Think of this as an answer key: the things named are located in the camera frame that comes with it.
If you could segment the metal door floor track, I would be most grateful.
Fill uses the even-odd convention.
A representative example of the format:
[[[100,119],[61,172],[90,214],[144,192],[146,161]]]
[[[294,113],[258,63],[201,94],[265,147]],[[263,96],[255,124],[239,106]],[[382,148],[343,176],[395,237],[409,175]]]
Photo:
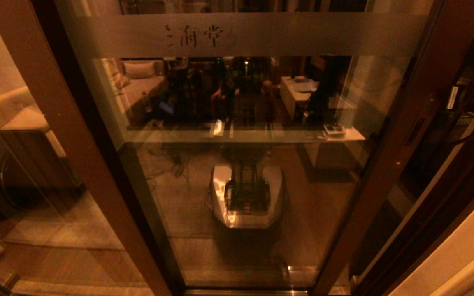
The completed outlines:
[[[150,288],[106,287],[19,280],[11,288],[21,296],[158,296]],[[186,290],[177,296],[311,296],[307,291]]]

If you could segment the fixed brown door frame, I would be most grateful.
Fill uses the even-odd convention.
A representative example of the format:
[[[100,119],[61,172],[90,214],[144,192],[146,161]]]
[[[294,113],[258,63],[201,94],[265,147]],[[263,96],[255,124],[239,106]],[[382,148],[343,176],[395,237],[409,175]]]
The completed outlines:
[[[49,125],[154,296],[183,296],[158,251],[54,0],[0,0],[0,36]]]

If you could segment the brown framed sliding glass door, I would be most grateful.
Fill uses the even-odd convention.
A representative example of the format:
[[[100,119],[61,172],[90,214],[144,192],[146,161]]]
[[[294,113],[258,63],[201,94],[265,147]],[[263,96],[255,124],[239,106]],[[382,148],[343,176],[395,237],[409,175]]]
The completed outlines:
[[[416,145],[406,147],[414,125],[419,122],[429,99],[449,84],[463,61],[474,37],[474,0],[434,0],[422,41],[410,66],[410,77],[398,92],[398,102],[392,107],[390,119],[384,124],[384,134],[368,163],[365,176],[355,188],[348,212],[341,219],[311,296],[327,296],[340,274],[340,268],[354,254],[369,223],[383,205],[383,197],[403,171]],[[186,290],[288,291],[282,288],[188,288],[177,268],[167,267],[174,283]]]

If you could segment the dark brown door jamb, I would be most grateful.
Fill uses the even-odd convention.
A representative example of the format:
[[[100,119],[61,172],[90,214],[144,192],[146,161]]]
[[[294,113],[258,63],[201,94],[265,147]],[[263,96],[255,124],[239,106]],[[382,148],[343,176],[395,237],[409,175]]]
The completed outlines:
[[[448,238],[474,210],[474,118],[459,140],[440,146],[420,166],[412,159],[399,189],[419,197],[375,255],[352,290],[352,296],[387,296]]]

